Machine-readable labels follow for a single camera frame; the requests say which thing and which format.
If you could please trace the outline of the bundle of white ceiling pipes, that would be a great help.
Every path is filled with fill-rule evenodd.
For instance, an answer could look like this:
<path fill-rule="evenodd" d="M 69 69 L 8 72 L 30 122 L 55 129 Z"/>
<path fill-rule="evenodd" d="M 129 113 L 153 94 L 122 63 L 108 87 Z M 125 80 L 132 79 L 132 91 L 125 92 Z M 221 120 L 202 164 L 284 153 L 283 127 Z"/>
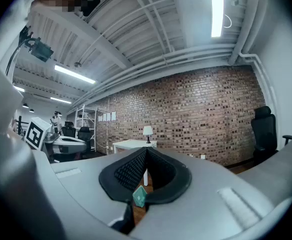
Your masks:
<path fill-rule="evenodd" d="M 79 105 L 83 104 L 85 101 L 103 92 L 104 90 L 108 90 L 111 87 L 119 85 L 120 83 L 125 82 L 131 78 L 145 75 L 150 73 L 152 70 L 158 70 L 160 67 L 167 68 L 176 62 L 185 62 L 189 58 L 199 56 L 201 52 L 207 55 L 215 55 L 220 50 L 231 52 L 233 51 L 234 47 L 234 43 L 204 44 L 169 52 L 167 54 L 151 58 L 115 74 L 103 82 L 98 83 L 95 87 L 93 87 L 86 94 L 75 101 L 75 103 L 71 106 L 69 113 L 72 113 Z"/>

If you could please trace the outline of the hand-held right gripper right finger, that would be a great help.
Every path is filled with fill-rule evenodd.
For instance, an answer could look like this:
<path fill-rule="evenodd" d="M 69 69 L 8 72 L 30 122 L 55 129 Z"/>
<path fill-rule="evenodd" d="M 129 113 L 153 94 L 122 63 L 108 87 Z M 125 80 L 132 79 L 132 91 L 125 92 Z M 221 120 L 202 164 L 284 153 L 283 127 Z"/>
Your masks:
<path fill-rule="evenodd" d="M 169 149 L 159 151 L 188 167 L 191 182 L 176 200 L 151 205 L 130 232 L 137 240 L 226 240 L 247 230 L 233 211 L 257 224 L 274 205 L 261 191 L 222 165 Z"/>

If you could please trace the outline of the person's beige top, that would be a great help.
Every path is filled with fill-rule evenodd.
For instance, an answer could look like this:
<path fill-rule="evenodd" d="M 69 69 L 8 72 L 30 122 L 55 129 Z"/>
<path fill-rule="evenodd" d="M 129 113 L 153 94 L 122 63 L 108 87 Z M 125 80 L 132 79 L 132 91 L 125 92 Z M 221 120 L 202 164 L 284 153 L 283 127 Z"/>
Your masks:
<path fill-rule="evenodd" d="M 31 5 L 35 0 L 14 0 L 0 19 L 0 71 L 13 80 L 17 56 L 14 55 L 8 73 L 7 65 L 19 45 L 19 36 L 28 23 Z"/>

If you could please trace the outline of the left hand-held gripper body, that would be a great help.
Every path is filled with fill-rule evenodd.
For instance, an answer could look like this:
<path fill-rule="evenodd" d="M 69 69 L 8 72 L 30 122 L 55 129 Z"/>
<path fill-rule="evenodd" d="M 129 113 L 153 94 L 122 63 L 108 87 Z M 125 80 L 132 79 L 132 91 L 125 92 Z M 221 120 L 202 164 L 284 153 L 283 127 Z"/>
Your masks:
<path fill-rule="evenodd" d="M 53 143 L 60 136 L 57 125 L 52 119 L 50 123 L 39 117 L 32 117 L 24 137 L 24 140 L 32 149 L 42 151 L 47 157 L 53 155 Z"/>

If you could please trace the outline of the black office chair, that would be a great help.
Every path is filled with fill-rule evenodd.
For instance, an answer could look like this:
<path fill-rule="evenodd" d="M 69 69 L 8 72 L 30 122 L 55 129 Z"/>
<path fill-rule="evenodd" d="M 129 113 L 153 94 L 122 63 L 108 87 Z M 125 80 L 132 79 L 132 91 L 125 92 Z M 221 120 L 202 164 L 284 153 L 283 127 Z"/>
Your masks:
<path fill-rule="evenodd" d="M 86 144 L 86 150 L 83 154 L 83 156 L 88 156 L 91 152 L 91 147 L 92 147 L 92 133 L 89 127 L 83 126 L 79 129 L 77 133 L 78 139 L 82 140 Z"/>
<path fill-rule="evenodd" d="M 257 166 L 278 152 L 276 117 L 268 106 L 254 109 L 251 127 L 255 137 L 254 166 Z"/>
<path fill-rule="evenodd" d="M 64 126 L 61 127 L 62 134 L 67 137 L 74 138 L 76 136 L 76 128 L 71 121 L 65 121 Z"/>

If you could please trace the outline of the white square table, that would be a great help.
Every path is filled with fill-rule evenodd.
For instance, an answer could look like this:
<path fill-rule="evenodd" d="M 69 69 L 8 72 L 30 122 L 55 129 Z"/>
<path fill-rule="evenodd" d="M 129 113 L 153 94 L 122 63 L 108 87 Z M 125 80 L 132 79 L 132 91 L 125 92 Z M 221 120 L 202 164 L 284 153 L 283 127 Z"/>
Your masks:
<path fill-rule="evenodd" d="M 116 154 L 118 152 L 118 149 L 123 150 L 130 150 L 134 148 L 142 148 L 142 147 L 157 147 L 157 141 L 150 141 L 150 143 L 147 143 L 145 140 L 124 140 L 120 142 L 116 142 L 113 144 L 113 151 Z"/>

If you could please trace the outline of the white shade table lamp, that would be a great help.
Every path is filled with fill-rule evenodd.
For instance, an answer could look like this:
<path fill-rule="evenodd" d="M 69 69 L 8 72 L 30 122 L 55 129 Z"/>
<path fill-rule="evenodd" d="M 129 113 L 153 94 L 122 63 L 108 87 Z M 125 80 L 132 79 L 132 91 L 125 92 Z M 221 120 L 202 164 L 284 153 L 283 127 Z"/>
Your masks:
<path fill-rule="evenodd" d="M 151 144 L 150 136 L 153 135 L 153 129 L 151 126 L 145 126 L 143 128 L 143 135 L 147 137 L 147 144 Z"/>

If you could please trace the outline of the white metal shelf rack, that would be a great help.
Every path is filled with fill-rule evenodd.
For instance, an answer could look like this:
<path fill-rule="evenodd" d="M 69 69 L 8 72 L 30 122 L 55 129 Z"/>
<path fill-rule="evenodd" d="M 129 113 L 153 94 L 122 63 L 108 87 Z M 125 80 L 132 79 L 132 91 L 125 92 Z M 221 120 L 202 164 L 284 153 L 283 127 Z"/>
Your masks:
<path fill-rule="evenodd" d="M 97 110 L 95 108 L 85 106 L 84 104 L 75 111 L 74 127 L 76 129 L 75 136 L 78 138 L 78 131 L 81 127 L 89 127 L 91 137 L 91 151 L 96 151 L 96 120 Z"/>

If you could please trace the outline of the green long-handled dustpan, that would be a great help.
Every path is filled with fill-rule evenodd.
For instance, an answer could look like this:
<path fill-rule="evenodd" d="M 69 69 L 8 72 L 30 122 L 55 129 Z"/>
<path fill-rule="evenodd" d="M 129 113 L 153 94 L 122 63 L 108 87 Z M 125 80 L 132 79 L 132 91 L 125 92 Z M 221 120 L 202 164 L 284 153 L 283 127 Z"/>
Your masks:
<path fill-rule="evenodd" d="M 145 206 L 145 199 L 147 196 L 147 192 L 144 187 L 140 185 L 132 194 L 134 203 L 137 207 L 143 208 Z"/>

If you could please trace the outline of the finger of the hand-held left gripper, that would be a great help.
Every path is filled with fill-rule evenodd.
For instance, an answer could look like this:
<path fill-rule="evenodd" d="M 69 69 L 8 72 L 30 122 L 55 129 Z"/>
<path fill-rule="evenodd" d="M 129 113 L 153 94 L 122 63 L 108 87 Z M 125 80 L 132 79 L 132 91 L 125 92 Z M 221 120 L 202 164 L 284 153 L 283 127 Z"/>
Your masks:
<path fill-rule="evenodd" d="M 69 155 L 86 151 L 87 145 L 85 143 L 54 144 L 52 148 L 54 154 Z"/>
<path fill-rule="evenodd" d="M 84 140 L 69 137 L 69 136 L 59 136 L 59 143 L 63 144 L 85 144 L 86 142 Z"/>

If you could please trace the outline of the grey desk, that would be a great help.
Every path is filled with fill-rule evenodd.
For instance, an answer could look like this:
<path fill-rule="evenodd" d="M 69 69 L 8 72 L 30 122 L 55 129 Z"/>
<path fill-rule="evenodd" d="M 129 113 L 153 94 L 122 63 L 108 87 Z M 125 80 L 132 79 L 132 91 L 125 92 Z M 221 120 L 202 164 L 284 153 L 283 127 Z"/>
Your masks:
<path fill-rule="evenodd" d="M 238 174 L 274 206 L 292 197 L 292 140 L 266 161 Z"/>

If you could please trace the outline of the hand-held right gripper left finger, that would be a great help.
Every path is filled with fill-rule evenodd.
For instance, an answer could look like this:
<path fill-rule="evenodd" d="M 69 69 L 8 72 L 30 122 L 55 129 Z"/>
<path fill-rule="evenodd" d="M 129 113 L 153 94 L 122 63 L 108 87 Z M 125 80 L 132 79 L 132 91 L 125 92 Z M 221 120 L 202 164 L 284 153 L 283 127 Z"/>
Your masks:
<path fill-rule="evenodd" d="M 147 149 L 134 148 L 93 159 L 53 164 L 71 207 L 62 219 L 76 235 L 145 235 L 147 221 L 135 223 L 133 193 L 146 166 Z"/>

